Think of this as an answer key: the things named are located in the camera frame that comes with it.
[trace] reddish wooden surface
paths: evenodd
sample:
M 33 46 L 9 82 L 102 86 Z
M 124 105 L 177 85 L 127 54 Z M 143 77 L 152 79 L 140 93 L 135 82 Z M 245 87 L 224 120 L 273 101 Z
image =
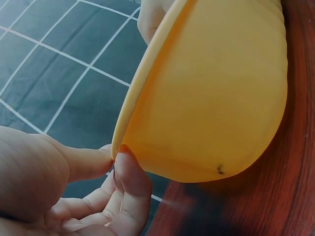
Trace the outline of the reddish wooden surface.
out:
M 243 173 L 171 182 L 149 236 L 315 236 L 315 0 L 287 0 L 288 102 L 266 152 Z

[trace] bowl rim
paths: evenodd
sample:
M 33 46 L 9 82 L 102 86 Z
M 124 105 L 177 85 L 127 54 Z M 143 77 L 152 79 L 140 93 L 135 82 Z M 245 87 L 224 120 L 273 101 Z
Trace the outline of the bowl rim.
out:
M 153 67 L 156 58 L 164 45 L 173 25 L 181 14 L 189 0 L 175 0 L 170 9 L 167 11 L 165 17 L 160 23 L 156 33 L 154 34 L 146 52 L 144 53 L 139 66 L 134 74 L 128 92 L 126 94 L 124 103 L 119 113 L 114 135 L 112 139 L 111 154 L 112 159 L 115 160 L 116 155 L 123 142 L 128 123 L 131 119 L 134 107 L 141 95 L 142 89 L 146 83 L 147 77 Z

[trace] bowl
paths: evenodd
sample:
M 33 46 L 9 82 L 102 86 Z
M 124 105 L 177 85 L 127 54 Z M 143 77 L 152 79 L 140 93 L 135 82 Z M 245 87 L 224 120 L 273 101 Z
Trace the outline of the bowl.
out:
M 231 177 L 269 146 L 287 96 L 279 0 L 176 0 L 123 103 L 112 157 L 184 183 Z

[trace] grid pattern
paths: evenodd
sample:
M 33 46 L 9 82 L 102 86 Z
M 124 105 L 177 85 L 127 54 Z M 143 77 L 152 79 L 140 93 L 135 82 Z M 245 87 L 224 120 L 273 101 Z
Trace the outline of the grid pattern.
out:
M 79 148 L 109 143 L 146 50 L 138 11 L 133 0 L 0 0 L 0 125 Z M 168 184 L 148 176 L 143 235 Z M 83 197 L 104 178 L 72 183 L 64 196 Z

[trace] stain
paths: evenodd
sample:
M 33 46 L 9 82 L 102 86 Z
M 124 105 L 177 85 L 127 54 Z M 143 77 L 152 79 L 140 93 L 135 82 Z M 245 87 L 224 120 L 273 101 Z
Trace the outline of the stain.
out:
M 217 172 L 220 174 L 220 175 L 224 175 L 224 172 L 223 172 L 223 165 L 219 165 L 217 167 Z

